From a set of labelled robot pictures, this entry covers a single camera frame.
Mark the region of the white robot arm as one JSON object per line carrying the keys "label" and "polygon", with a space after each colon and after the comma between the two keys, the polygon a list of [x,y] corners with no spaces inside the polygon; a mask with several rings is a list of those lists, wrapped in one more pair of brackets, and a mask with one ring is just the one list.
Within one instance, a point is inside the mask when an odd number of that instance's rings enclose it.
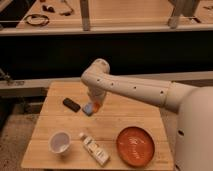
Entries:
{"label": "white robot arm", "polygon": [[111,92],[176,113],[175,171],[213,171],[213,86],[115,76],[101,58],[82,73],[81,81],[99,104]]}

